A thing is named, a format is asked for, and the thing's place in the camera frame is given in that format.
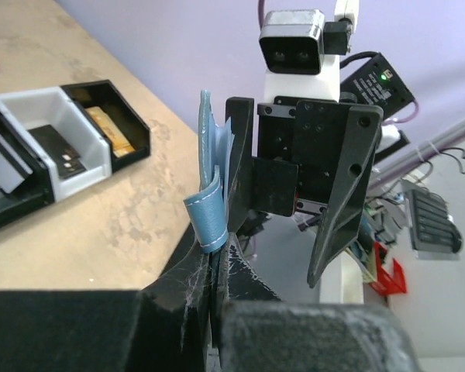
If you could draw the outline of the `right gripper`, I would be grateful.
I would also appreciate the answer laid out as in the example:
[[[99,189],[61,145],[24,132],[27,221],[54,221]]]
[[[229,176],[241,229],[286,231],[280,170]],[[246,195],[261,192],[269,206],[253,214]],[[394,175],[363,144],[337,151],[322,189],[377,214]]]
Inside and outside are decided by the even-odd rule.
[[[358,237],[363,203],[381,134],[382,108],[277,96],[259,104],[257,157],[252,161],[252,98],[231,97],[228,231],[236,233],[251,206],[275,215],[316,213],[327,205],[316,233],[307,283]]]

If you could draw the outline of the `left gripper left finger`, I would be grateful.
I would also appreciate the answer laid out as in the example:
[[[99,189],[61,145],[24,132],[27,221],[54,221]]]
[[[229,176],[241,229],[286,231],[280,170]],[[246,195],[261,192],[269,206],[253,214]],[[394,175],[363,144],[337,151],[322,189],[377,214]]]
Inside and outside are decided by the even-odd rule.
[[[203,371],[209,258],[142,290],[0,291],[0,371]]]

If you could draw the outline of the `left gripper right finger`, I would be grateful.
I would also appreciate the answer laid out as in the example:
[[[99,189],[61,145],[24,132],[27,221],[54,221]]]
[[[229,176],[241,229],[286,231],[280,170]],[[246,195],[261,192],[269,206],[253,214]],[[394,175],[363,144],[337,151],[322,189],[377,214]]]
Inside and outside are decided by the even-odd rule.
[[[221,249],[211,310],[224,371],[419,371],[410,337],[385,307],[283,302],[244,259]]]

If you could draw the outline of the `blue card holder wallet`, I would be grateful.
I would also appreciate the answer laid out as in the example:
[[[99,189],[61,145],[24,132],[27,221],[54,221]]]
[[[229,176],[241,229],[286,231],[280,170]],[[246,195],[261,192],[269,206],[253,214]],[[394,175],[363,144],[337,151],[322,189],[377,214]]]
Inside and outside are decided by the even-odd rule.
[[[199,191],[184,200],[196,240],[205,254],[222,248],[228,239],[227,196],[229,165],[235,135],[231,120],[215,122],[211,94],[201,91],[198,110]]]

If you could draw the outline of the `black credit card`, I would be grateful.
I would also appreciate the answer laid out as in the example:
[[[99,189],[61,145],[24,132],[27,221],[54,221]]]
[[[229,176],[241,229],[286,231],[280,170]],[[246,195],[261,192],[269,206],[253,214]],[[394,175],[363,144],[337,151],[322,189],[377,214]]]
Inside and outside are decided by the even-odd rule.
[[[56,164],[60,179],[68,179],[86,171],[79,153],[51,125],[31,129],[29,133]]]

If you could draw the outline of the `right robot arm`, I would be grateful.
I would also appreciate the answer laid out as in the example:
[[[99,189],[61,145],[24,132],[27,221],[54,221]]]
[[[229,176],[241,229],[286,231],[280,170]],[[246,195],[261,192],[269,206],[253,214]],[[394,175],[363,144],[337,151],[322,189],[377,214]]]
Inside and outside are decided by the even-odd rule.
[[[385,148],[385,120],[414,96],[377,52],[356,56],[349,77],[334,74],[336,94],[325,96],[314,75],[268,74],[261,102],[233,97],[226,116],[235,136],[229,163],[229,229],[255,210],[318,215],[307,282],[358,235],[375,155]]]

